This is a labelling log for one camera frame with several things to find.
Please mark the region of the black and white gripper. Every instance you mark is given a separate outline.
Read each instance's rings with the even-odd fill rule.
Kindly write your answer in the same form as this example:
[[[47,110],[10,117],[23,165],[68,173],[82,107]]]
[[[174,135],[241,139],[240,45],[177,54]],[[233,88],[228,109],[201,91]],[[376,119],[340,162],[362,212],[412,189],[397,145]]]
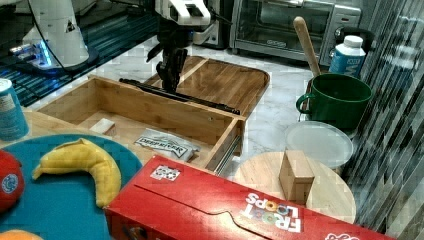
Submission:
[[[159,44],[148,53],[147,62],[163,50],[156,70],[162,88],[175,92],[195,30],[208,26],[212,16],[204,0],[146,0],[146,8],[159,17]]]

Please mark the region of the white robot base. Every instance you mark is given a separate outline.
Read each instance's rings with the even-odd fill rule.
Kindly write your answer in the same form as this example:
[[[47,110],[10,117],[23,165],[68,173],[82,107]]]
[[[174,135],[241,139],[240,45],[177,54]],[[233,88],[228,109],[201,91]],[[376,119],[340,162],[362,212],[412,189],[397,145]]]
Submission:
[[[86,45],[72,0],[26,0],[33,27],[9,54],[41,72],[78,71],[92,65],[98,52]]]

